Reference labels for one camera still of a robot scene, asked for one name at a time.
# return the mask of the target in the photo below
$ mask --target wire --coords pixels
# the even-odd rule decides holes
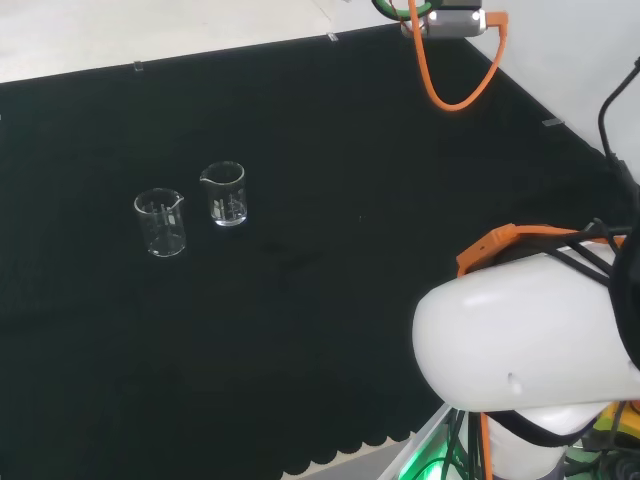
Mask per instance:
[[[620,428],[620,420],[622,420],[622,413],[624,412],[624,407],[627,402],[618,403],[618,408],[616,409],[616,413],[613,416],[613,423],[611,424],[611,431],[609,432],[609,440],[607,442],[607,447],[602,450],[602,454],[600,455],[600,463],[598,466],[598,475],[602,475],[604,470],[604,462],[611,452],[611,450],[615,450],[616,448],[616,435],[618,433],[618,429]]]
[[[469,475],[468,480],[475,480],[476,478],[476,462],[478,455],[478,414],[469,412],[467,418],[467,473]]]
[[[582,273],[583,275],[589,277],[591,280],[594,280],[594,281],[598,282],[599,284],[609,288],[609,277],[607,277],[606,275],[603,275],[600,272],[596,272],[591,267],[585,265],[582,262],[579,262],[575,258],[570,257],[566,253],[557,250],[552,245],[545,245],[544,242],[527,242],[527,243],[531,243],[531,245],[533,247],[537,248],[541,252],[544,252],[547,255],[550,255],[550,256],[560,260],[565,265],[570,266],[574,270],[576,270],[576,271]]]
[[[451,461],[453,460],[453,450],[455,449],[456,443],[458,443],[458,436],[460,435],[460,428],[462,427],[463,419],[464,419],[464,412],[458,411],[458,416],[456,417],[456,423],[453,426],[453,431],[451,432],[449,445],[447,445],[447,454],[444,457],[445,460],[444,460],[444,464],[442,465],[441,480],[446,480],[447,478],[447,473],[449,472],[449,466],[451,465]]]
[[[602,270],[607,275],[611,276],[611,274],[613,273],[613,267],[611,265],[609,265],[602,258],[600,258],[598,255],[593,253],[591,250],[589,250],[587,247],[585,247],[581,243],[578,243],[575,240],[572,240],[571,242],[567,242],[567,245],[569,245],[573,250],[578,252],[578,254],[582,258],[591,262],[593,265],[595,265],[597,268]]]
[[[618,244],[616,243],[616,239],[611,233],[611,230],[609,230],[609,227],[607,227],[605,223],[599,218],[594,218],[593,223],[600,227],[600,230],[604,234],[605,238],[607,239],[607,242],[609,243],[611,250],[613,250],[613,253],[618,255],[620,253],[620,247],[618,247]]]
[[[418,477],[419,477],[420,475],[422,475],[422,474],[424,473],[424,471],[425,471],[427,468],[429,468],[431,465],[433,465],[434,463],[444,462],[444,461],[445,461],[444,457],[439,457],[439,458],[434,458],[433,460],[431,460],[431,461],[427,462],[427,464],[426,464],[424,467],[422,467],[420,470],[418,470],[418,473],[416,473],[416,474],[413,476],[413,480],[418,480]]]
[[[387,2],[386,0],[371,0],[371,3],[373,3],[373,6],[376,8],[376,10],[378,10],[378,12],[380,12],[390,20],[400,20],[404,22],[408,22],[409,20],[411,20],[409,10],[397,10],[393,7],[393,4],[391,2]],[[425,2],[424,5],[420,5],[418,7],[418,17],[424,17],[432,9],[440,8],[441,5],[442,0]]]
[[[491,444],[489,443],[489,417],[486,413],[480,414],[480,430],[482,432],[482,460],[485,480],[493,480],[493,466],[491,465]]]
[[[631,177],[626,164],[618,160],[616,155],[611,151],[611,146],[609,145],[609,137],[607,136],[607,130],[604,125],[604,117],[611,104],[615,101],[616,98],[618,98],[618,96],[622,92],[624,92],[624,90],[638,76],[638,74],[640,74],[640,58],[636,60],[635,67],[631,71],[631,73],[627,75],[627,77],[622,81],[618,88],[616,88],[613,93],[609,95],[609,97],[605,100],[602,108],[600,109],[600,113],[598,114],[598,130],[600,130],[600,138],[602,139],[604,156],[614,174],[618,177],[620,183],[622,183],[623,187],[629,191],[634,213],[638,213],[638,211],[640,210],[640,193],[638,192],[638,185],[634,182],[633,177]]]
[[[500,61],[502,60],[502,55],[504,54],[504,49],[507,45],[507,26],[509,24],[509,16],[506,12],[490,12],[487,13],[487,27],[498,27],[498,31],[500,34],[500,46],[498,47],[498,53],[496,54],[496,58],[491,64],[489,68],[489,72],[484,77],[482,82],[475,91],[469,95],[469,97],[460,102],[453,105],[443,102],[438,94],[433,88],[433,83],[431,82],[431,74],[429,73],[429,67],[427,65],[427,57],[424,53],[424,45],[422,44],[422,33],[420,32],[420,20],[418,17],[418,9],[416,8],[416,0],[409,0],[409,12],[411,14],[411,30],[413,33],[413,42],[416,46],[416,55],[418,56],[418,65],[420,67],[420,73],[422,74],[422,81],[424,82],[424,86],[427,89],[427,94],[433,103],[445,110],[447,112],[457,112],[459,110],[463,110],[471,105],[482,92],[484,92],[487,85],[495,75],[498,70],[498,66],[500,65]]]

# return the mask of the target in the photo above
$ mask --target white wall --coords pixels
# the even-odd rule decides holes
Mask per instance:
[[[371,12],[369,0],[336,2],[336,30],[384,21],[374,18],[378,14]],[[405,8],[407,1],[396,0],[394,5]],[[484,0],[483,6],[509,12],[502,69],[602,150],[598,111],[640,57],[640,1]],[[497,33],[488,32],[471,43],[493,58]],[[609,109],[607,132],[614,152],[640,180],[640,78]]]
[[[484,4],[510,13],[503,69],[600,148],[598,109],[640,56],[640,1]],[[383,23],[370,0],[1,0],[0,82]],[[492,57],[497,37],[472,43]],[[614,151],[640,179],[640,79],[607,125]]]
[[[320,3],[0,0],[0,82],[323,35]]]

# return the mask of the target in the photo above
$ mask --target orange cable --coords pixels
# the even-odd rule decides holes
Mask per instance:
[[[482,430],[482,452],[484,454],[484,478],[492,480],[493,466],[491,465],[491,445],[489,445],[489,420],[486,413],[480,414],[480,428]]]
[[[463,102],[456,103],[455,105],[449,105],[448,103],[443,102],[440,97],[438,97],[438,94],[433,88],[431,75],[429,74],[429,67],[427,65],[427,57],[424,53],[424,45],[422,44],[422,33],[420,31],[420,21],[418,20],[418,9],[416,8],[416,0],[409,0],[409,12],[411,13],[411,30],[413,32],[413,42],[416,45],[418,65],[420,66],[422,80],[424,82],[424,86],[427,89],[429,97],[437,107],[447,112],[457,112],[459,110],[467,108],[480,96],[484,89],[487,88],[487,85],[489,85],[489,82],[498,70],[498,66],[500,65],[500,61],[502,60],[502,55],[504,54],[504,49],[507,45],[507,25],[509,23],[509,16],[507,15],[507,12],[487,13],[487,27],[498,27],[498,31],[500,33],[500,46],[498,47],[498,53],[496,54],[495,60],[491,64],[491,68],[489,68],[489,72],[487,72],[487,75],[484,77],[480,85],[478,85],[478,88],[476,88],[475,91],[471,95],[469,95],[469,98],[467,98]]]

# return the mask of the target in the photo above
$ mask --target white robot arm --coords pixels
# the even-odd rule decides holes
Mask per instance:
[[[608,245],[587,248],[613,262]],[[640,398],[640,372],[622,344],[608,290],[545,254],[434,289],[416,310],[413,342],[423,375],[445,402],[471,412],[516,410],[560,440],[610,402]],[[566,451],[531,443],[491,418],[489,431],[500,478],[545,477]]]

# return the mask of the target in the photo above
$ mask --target orange bracket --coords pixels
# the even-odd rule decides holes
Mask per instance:
[[[514,225],[510,223],[491,230],[488,234],[467,248],[457,257],[458,277],[469,273],[469,270],[500,253],[505,248],[515,244],[522,235],[567,235],[578,233],[577,230],[548,227],[546,225]],[[597,243],[607,243],[606,239],[591,240]],[[624,238],[616,237],[616,243],[622,245]]]

